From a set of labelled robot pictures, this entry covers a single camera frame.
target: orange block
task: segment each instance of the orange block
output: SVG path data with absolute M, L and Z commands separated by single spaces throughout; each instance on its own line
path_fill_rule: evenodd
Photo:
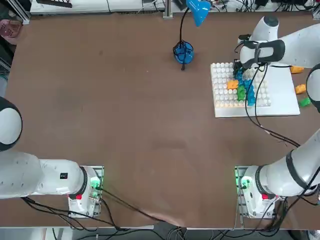
M 238 80 L 230 80 L 227 82 L 227 88 L 228 90 L 229 89 L 237 89 L 238 88 L 238 84 L 239 84 L 239 81 Z
M 304 71 L 304 68 L 300 67 L 300 66 L 291 66 L 290 67 L 290 72 L 292 74 L 299 74 L 299 73 L 302 73 L 303 71 Z
M 300 84 L 300 85 L 295 87 L 295 93 L 296 94 L 303 94 L 306 91 L 307 91 L 307 89 L 306 89 L 306 85 L 305 84 Z

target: pink basket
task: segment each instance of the pink basket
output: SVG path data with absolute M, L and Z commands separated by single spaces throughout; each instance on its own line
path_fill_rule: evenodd
M 21 25 L 20 21 L 3 19 L 0 21 L 0 35 L 15 38 L 19 34 Z

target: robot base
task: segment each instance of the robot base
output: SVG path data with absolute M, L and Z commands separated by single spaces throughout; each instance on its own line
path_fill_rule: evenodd
M 270 204 L 275 202 L 276 198 L 263 199 L 255 181 L 257 169 L 258 166 L 237 166 L 235 168 L 235 174 L 238 181 L 237 192 L 239 193 L 238 198 L 240 198 L 238 202 L 242 207 L 246 207 L 247 213 L 243 213 L 243 216 L 247 216 L 251 219 L 261 219 L 262 217 L 264 219 L 271 219 L 274 214 L 275 204 L 268 209 L 264 216 L 263 214 Z
M 103 166 L 82 166 L 87 174 L 87 183 L 82 195 L 77 195 L 76 199 L 68 197 L 69 210 L 90 217 L 96 217 L 101 213 L 100 197 L 102 191 L 95 187 L 103 187 L 104 167 Z M 85 218 L 83 215 L 75 213 L 69 214 L 72 218 Z

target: brown table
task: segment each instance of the brown table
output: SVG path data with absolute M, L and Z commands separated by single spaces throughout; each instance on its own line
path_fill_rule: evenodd
M 279 36 L 316 23 L 307 13 L 277 15 Z M 172 55 L 179 37 L 178 16 L 31 20 L 21 35 L 7 90 L 24 120 L 15 149 L 39 158 L 104 165 L 107 189 L 173 224 L 232 228 L 237 199 L 234 167 L 269 164 L 292 149 L 247 118 L 214 116 L 210 64 L 232 62 L 238 35 L 251 33 L 262 16 L 210 14 L 197 28 L 188 14 L 183 38 L 193 45 L 195 57 L 185 71 Z M 294 84 L 305 82 L 307 73 L 294 76 Z M 320 127 L 319 119 L 317 110 L 307 107 L 299 116 L 264 117 L 261 122 L 303 143 Z M 68 208 L 66 196 L 35 199 Z M 114 201 L 109 205 L 118 225 L 153 223 Z M 66 225 L 20 199 L 1 200 L 0 208 L 5 216 L 1 226 Z M 319 229 L 314 220 L 319 213 L 320 209 L 299 202 L 282 227 Z M 108 219 L 107 211 L 102 218 Z M 83 223 L 105 226 L 91 220 Z M 256 224 L 245 222 L 247 228 Z

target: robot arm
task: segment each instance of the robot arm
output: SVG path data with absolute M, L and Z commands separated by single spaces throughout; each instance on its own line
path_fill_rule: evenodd
M 101 195 L 101 191 L 92 187 L 101 187 L 96 171 L 70 160 L 38 159 L 12 151 L 21 136 L 22 126 L 18 108 L 0 97 L 0 199 L 68 195 L 71 211 L 93 217 Z
M 306 80 L 307 94 L 320 112 L 320 24 L 301 29 L 278 39 L 279 22 L 264 17 L 251 37 L 244 40 L 240 61 L 244 68 L 260 64 L 311 68 Z M 301 194 L 320 166 L 320 129 L 302 146 L 280 160 L 263 166 L 250 166 L 242 178 L 244 197 L 251 218 L 261 218 L 266 207 L 276 196 L 291 197 Z M 312 193 L 320 184 L 316 176 L 305 194 Z M 273 207 L 269 209 L 272 216 Z
M 259 64 L 284 64 L 312 68 L 306 92 L 320 112 L 320 24 L 315 24 L 278 39 L 279 21 L 263 17 L 249 41 L 243 42 L 240 61 L 245 69 Z

